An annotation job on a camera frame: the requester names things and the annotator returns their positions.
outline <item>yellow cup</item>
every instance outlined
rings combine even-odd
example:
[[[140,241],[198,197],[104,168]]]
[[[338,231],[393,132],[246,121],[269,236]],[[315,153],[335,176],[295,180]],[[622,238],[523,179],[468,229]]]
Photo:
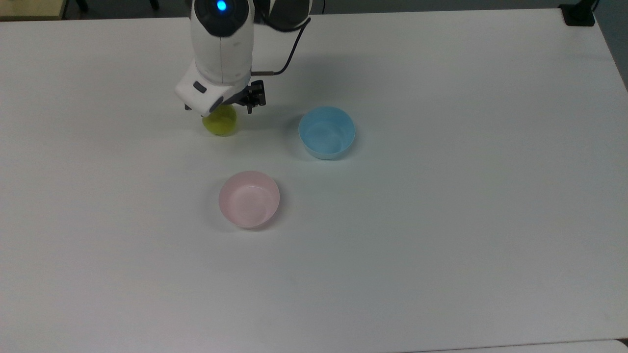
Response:
[[[203,125],[212,134],[224,136],[236,129],[237,114],[232,106],[220,105],[203,118]]]

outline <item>table surface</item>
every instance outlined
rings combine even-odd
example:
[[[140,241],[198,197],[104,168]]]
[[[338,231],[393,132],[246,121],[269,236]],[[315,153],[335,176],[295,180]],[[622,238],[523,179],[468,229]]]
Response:
[[[256,28],[254,70],[294,34]],[[188,20],[0,23],[5,352],[407,352],[628,335],[628,94],[560,10],[314,16],[209,135]],[[322,105],[350,153],[301,146]],[[221,185],[271,175],[245,231]]]
[[[66,0],[0,0],[0,21],[61,19]]]

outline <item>bowl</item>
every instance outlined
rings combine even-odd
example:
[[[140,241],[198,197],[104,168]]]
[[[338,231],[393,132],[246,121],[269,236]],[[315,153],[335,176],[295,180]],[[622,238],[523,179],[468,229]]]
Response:
[[[279,188],[260,171],[243,171],[220,189],[220,211],[231,223],[246,229],[266,223],[279,207]]]
[[[318,107],[303,116],[299,137],[307,151],[321,160],[341,157],[355,139],[351,117],[336,107]]]

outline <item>yellow object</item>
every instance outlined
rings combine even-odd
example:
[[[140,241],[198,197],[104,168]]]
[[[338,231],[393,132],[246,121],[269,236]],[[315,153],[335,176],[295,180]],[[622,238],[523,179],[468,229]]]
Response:
[[[236,127],[237,114],[232,106],[220,105],[211,114],[203,118],[203,125],[212,134],[223,136]]]
[[[66,1],[73,0],[0,0],[0,22],[61,19]]]

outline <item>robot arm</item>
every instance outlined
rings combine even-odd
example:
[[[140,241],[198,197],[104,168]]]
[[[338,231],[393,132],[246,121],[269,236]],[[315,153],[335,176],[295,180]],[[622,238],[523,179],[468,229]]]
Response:
[[[300,29],[311,0],[194,0],[190,29],[194,60],[175,92],[202,116],[221,104],[265,105],[263,82],[251,79],[253,20],[279,31]]]

